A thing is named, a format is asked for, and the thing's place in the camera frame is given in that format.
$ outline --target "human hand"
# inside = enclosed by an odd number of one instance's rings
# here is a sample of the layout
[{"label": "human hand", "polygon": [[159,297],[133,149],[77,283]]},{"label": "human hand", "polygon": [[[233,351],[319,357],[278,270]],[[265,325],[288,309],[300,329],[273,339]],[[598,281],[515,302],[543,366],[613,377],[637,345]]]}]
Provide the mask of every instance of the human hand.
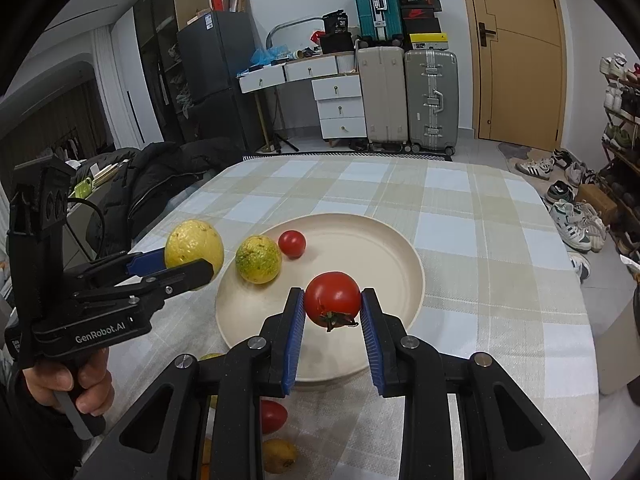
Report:
[{"label": "human hand", "polygon": [[[114,389],[111,374],[107,370],[108,358],[109,349],[103,348],[78,370],[78,383],[85,389],[76,399],[76,407],[81,413],[99,416],[113,404]],[[73,389],[74,380],[68,368],[60,363],[41,361],[33,368],[23,370],[23,373],[33,398],[43,406],[62,412],[53,392],[69,392]]]}]

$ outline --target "checkered tablecloth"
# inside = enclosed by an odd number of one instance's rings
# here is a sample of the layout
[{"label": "checkered tablecloth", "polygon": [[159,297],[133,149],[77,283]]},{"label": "checkered tablecloth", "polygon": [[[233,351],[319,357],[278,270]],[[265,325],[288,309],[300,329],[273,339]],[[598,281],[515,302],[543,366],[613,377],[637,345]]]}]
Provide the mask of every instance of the checkered tablecloth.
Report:
[{"label": "checkered tablecloth", "polygon": [[[411,241],[426,294],[409,332],[440,352],[492,354],[590,468],[598,387],[589,320],[565,246],[539,195],[517,175],[405,158],[260,158],[206,183],[135,250],[160,248],[174,226],[200,218],[220,232],[228,265],[248,235],[321,212],[371,216]],[[217,288],[214,280],[168,300],[151,333],[111,349],[110,423],[174,356],[227,350],[214,315]],[[398,477],[403,400],[379,397],[368,370],[283,403],[289,421],[279,435],[300,450],[287,478]],[[452,427],[462,478],[456,416]]]}]

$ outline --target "door frame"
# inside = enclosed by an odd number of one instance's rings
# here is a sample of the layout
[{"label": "door frame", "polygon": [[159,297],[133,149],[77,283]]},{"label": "door frame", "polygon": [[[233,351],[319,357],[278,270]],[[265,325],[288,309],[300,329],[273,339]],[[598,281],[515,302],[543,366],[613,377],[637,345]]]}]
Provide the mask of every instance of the door frame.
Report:
[{"label": "door frame", "polygon": [[[558,25],[560,29],[560,43],[561,43],[561,89],[560,89],[560,110],[558,114],[558,138],[556,139],[556,148],[560,147],[562,141],[562,134],[564,130],[564,115],[566,111],[566,67],[567,67],[567,53],[566,53],[566,37],[564,35],[564,20],[562,19],[562,10],[560,8],[560,0],[554,0],[556,3],[556,13],[558,14]],[[472,114],[472,126],[474,129],[474,137],[479,139],[480,133],[480,38],[478,35],[478,20],[476,20],[476,8],[474,6],[474,0],[465,0],[466,15],[469,23],[469,36],[471,38],[471,65],[473,75],[473,114]]]}]

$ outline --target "green mug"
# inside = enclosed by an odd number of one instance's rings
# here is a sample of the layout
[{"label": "green mug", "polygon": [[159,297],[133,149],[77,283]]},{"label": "green mug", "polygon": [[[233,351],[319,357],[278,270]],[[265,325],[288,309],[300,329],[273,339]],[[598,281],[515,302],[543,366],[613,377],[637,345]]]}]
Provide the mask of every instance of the green mug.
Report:
[{"label": "green mug", "polygon": [[74,188],[74,196],[76,198],[87,198],[91,195],[93,188],[93,181],[91,178],[87,177],[82,182],[76,185]]}]

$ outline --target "gray suitcase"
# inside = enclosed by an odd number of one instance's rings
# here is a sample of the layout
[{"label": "gray suitcase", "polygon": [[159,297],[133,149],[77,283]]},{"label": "gray suitcase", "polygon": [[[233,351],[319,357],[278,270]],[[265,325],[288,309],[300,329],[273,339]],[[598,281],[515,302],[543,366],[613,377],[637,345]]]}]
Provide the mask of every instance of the gray suitcase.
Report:
[{"label": "gray suitcase", "polygon": [[404,55],[409,138],[427,150],[456,152],[458,60],[452,52],[410,50]]},{"label": "gray suitcase", "polygon": [[362,48],[358,69],[369,142],[407,143],[404,50],[399,46]]}]

